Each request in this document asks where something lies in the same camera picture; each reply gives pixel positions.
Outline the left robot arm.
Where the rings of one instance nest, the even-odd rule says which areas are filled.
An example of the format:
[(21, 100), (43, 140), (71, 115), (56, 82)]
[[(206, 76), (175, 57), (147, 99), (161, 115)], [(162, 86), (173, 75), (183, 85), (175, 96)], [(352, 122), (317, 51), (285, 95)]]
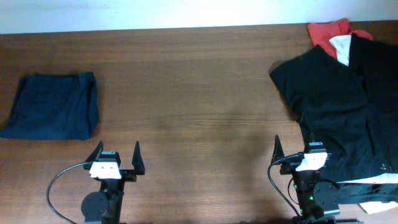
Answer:
[(100, 182), (100, 189), (88, 194), (81, 203), (81, 212), (85, 223), (119, 223), (126, 182), (136, 182), (138, 175), (146, 172), (140, 144), (134, 146), (132, 169), (121, 169), (120, 155), (116, 151), (105, 151), (103, 142), (99, 142), (87, 157), (83, 168), (88, 170), (92, 179)]

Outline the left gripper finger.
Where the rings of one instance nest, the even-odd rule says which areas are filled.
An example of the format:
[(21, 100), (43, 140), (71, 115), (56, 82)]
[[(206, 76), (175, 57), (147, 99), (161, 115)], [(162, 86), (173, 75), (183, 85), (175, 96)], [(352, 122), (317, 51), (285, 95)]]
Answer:
[(144, 175), (146, 173), (146, 168), (141, 156), (139, 141), (136, 141), (136, 144), (134, 146), (134, 152), (131, 163), (132, 166), (134, 167), (134, 172), (136, 175)]
[(87, 157), (85, 162), (97, 161), (101, 153), (103, 152), (103, 142), (100, 141), (94, 151)]

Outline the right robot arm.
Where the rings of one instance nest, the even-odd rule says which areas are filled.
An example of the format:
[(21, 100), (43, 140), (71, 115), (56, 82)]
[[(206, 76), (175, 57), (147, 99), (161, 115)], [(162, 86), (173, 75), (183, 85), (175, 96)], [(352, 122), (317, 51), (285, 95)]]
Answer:
[[(286, 156), (278, 136), (274, 140), (274, 152), (267, 175), (270, 183), (282, 198), (292, 207), (295, 216), (293, 223), (336, 223), (335, 215), (339, 214), (338, 185), (320, 177), (320, 171), (326, 167), (329, 158), (322, 142), (312, 141), (306, 152)], [(271, 169), (280, 166), (281, 175), (291, 175), (288, 186), (293, 186), (297, 194), (295, 208), (276, 186), (271, 177)]]

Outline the black shorts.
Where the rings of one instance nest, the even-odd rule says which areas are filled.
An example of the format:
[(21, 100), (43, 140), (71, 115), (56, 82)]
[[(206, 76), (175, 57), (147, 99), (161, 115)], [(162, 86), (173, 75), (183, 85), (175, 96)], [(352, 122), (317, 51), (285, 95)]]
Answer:
[(397, 46), (352, 35), (349, 63), (320, 46), (271, 71), (298, 117), (305, 143), (330, 158), (321, 175), (336, 182), (397, 172)]

